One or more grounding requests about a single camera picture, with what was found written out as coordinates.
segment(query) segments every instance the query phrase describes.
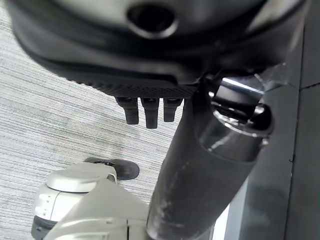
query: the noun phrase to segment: black rubber foot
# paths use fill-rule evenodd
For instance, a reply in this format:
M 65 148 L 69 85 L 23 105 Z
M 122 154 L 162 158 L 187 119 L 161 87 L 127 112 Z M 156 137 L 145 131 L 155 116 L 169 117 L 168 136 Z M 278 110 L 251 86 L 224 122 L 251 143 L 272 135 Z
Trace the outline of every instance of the black rubber foot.
M 118 180 L 131 180 L 139 176 L 139 166 L 132 162 L 122 159 L 101 159 L 96 157 L 88 157 L 85 163 L 105 164 L 114 167 Z
M 34 216 L 31 235 L 35 240 L 43 240 L 56 224 L 57 221 L 50 221 L 38 216 Z

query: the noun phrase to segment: gray carpet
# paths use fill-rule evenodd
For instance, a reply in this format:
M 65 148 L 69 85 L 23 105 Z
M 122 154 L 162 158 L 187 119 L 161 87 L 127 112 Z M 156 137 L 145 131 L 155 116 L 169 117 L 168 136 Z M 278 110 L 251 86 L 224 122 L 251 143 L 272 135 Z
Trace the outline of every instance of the gray carpet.
M 127 125 L 115 99 L 57 77 L 18 46 L 0 2 L 0 239 L 31 239 L 35 192 L 52 171 L 87 157 L 131 160 L 140 176 L 120 184 L 148 202 L 182 114 L 174 123 Z

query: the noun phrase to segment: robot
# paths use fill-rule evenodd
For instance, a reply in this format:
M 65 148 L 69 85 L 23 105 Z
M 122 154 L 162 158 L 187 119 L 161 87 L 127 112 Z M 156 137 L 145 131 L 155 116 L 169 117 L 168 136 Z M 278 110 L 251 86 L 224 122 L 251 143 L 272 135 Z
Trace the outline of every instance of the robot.
M 138 167 L 88 160 L 38 192 L 38 239 L 201 240 L 273 131 L 261 101 L 310 0 L 7 0 L 17 41 L 49 71 L 114 96 L 126 122 L 182 119 L 149 207 L 117 185 Z

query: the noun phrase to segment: gray wall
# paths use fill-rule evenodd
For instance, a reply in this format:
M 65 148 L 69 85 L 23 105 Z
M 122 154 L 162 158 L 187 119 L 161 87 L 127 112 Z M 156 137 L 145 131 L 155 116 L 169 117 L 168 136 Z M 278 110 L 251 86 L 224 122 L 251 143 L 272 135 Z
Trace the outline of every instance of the gray wall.
M 269 145 L 246 188 L 230 204 L 225 240 L 283 240 L 291 187 L 303 40 L 271 78 L 286 85 L 265 94 L 275 118 Z
M 286 240 L 320 239 L 320 1 L 305 26 Z

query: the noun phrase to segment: screw hole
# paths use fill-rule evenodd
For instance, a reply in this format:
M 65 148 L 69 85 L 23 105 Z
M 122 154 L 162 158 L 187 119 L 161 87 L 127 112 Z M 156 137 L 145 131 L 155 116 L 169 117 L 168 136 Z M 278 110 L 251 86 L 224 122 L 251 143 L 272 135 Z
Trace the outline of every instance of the screw hole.
M 127 12 L 129 27 L 145 38 L 165 38 L 177 28 L 175 15 L 168 8 L 155 4 L 134 6 Z

